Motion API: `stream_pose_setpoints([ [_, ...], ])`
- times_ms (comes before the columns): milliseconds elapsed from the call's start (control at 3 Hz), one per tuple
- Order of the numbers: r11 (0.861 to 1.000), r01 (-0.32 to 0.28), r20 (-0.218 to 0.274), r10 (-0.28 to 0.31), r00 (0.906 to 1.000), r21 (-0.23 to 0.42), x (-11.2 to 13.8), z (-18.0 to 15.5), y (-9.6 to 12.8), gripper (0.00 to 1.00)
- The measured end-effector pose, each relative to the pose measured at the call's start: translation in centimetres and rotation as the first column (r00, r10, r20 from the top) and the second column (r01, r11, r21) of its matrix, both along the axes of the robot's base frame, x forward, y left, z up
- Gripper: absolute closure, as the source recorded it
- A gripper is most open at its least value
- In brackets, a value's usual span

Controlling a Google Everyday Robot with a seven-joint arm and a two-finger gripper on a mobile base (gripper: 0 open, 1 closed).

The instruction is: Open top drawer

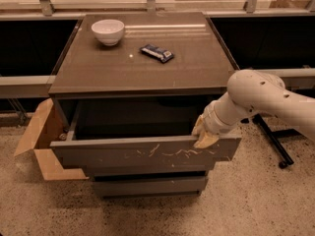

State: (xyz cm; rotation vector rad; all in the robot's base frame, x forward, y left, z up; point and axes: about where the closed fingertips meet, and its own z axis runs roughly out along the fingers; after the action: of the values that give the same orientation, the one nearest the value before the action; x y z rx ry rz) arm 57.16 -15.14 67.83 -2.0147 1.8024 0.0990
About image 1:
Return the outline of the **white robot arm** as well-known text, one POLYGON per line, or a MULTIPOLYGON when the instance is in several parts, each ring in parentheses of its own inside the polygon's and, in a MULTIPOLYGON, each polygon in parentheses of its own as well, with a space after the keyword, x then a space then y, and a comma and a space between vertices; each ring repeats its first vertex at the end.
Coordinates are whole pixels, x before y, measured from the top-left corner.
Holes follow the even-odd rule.
POLYGON ((207 148, 227 134, 241 120, 258 113, 276 116, 293 129, 315 140, 315 99, 285 88, 284 81, 255 70, 235 72, 226 93, 208 104, 198 117, 192 135, 195 148, 207 148))

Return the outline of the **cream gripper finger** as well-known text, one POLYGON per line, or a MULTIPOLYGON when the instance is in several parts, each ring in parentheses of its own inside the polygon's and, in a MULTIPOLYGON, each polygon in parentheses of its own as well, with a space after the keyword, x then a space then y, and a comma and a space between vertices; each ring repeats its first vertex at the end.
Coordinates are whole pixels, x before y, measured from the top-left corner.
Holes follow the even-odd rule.
POLYGON ((195 148, 207 148, 219 140, 219 136, 207 131, 194 132, 194 136, 198 138, 194 144, 195 148))

